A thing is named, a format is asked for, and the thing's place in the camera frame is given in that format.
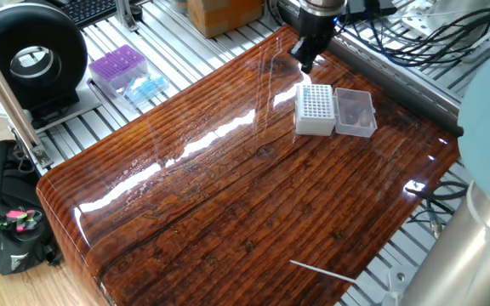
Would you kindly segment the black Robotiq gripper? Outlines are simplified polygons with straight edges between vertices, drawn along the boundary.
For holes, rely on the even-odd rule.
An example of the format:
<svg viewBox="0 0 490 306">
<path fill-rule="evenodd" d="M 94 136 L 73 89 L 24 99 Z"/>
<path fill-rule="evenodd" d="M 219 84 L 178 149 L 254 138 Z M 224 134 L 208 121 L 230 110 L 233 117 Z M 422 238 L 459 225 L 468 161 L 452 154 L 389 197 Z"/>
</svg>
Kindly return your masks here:
<svg viewBox="0 0 490 306">
<path fill-rule="evenodd" d="M 316 57 L 323 52 L 334 35 L 336 15 L 319 16 L 299 11 L 299 40 L 288 53 L 302 64 L 301 70 L 310 74 Z"/>
</svg>

